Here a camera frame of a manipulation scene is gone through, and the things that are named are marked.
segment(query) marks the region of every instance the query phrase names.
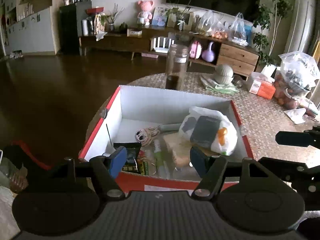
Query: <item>wooden tv stand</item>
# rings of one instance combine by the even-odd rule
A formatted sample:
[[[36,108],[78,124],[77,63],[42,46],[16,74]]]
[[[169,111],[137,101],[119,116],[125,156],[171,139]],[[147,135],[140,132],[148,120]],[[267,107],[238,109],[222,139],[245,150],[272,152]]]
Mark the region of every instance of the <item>wooden tv stand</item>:
[[[190,58],[190,63],[194,62],[212,67],[220,64],[228,64],[233,68],[234,73],[248,77],[252,71],[255,71],[259,62],[259,55],[254,48],[239,46],[228,40],[206,37],[190,33],[189,31],[180,32],[168,27],[149,25],[133,26],[132,28],[142,30],[142,35],[140,37],[127,37],[126,34],[108,33],[99,41],[96,41],[94,36],[82,36],[79,38],[80,54],[85,55],[86,48],[97,48],[129,51],[132,52],[132,59],[135,52],[166,56],[167,54],[156,53],[152,50],[153,39],[157,37],[168,37],[169,33],[175,33],[192,36],[193,40],[198,40],[204,49],[206,49],[209,42],[214,41],[213,51],[216,54],[214,62],[209,63],[200,58]]]

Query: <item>red and white box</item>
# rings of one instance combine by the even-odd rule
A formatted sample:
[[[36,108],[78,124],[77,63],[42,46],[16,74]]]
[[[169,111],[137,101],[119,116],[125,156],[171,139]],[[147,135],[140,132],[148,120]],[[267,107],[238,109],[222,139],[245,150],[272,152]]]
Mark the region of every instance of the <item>red and white box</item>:
[[[112,142],[135,142],[137,130],[161,124],[181,123],[189,114],[191,106],[218,110],[233,123],[238,140],[234,153],[226,156],[229,161],[241,162],[244,157],[253,157],[247,137],[241,136],[241,120],[231,100],[176,90],[121,85],[107,104],[107,116],[99,119],[79,158],[89,161],[95,156],[112,152],[107,126]],[[239,178],[228,178],[224,188],[238,180]],[[120,172],[116,178],[124,192],[161,188],[193,190],[199,181],[200,178],[196,181],[161,179],[129,172]]]

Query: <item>red lid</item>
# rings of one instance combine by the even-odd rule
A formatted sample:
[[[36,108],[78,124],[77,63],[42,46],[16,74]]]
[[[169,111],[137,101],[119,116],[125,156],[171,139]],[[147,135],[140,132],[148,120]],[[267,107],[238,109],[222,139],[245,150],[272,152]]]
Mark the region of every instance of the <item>red lid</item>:
[[[103,7],[89,8],[86,10],[87,14],[95,14],[95,13],[100,13],[100,12],[103,12]]]

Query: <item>pink bear figurine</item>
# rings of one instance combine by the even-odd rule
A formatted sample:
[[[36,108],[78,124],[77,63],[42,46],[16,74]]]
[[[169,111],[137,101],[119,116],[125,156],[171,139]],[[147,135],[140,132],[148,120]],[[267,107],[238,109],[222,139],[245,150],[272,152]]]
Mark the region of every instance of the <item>pink bear figurine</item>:
[[[153,6],[153,1],[139,1],[138,5],[141,7],[141,12],[138,14],[138,24],[150,25],[152,13],[150,12]]]

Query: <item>round table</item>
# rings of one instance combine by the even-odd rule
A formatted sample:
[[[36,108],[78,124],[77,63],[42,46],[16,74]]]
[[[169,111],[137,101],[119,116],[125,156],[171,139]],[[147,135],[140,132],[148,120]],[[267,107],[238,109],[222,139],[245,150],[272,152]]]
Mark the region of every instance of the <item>round table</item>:
[[[284,109],[274,99],[267,100],[253,95],[243,88],[240,88],[240,91],[234,95],[207,91],[202,85],[199,75],[200,73],[188,72],[183,90],[185,92],[233,100],[242,121],[242,135],[247,135],[256,160],[261,157],[270,157],[306,163],[308,167],[320,165],[320,150],[312,146],[307,148],[282,146],[278,145],[275,141],[275,135],[278,131],[303,132],[304,130],[311,129],[313,122],[306,121],[303,124],[294,124],[283,112]],[[128,85],[164,88],[165,74],[146,76]],[[88,127],[87,138],[97,123],[99,113],[100,110]]]

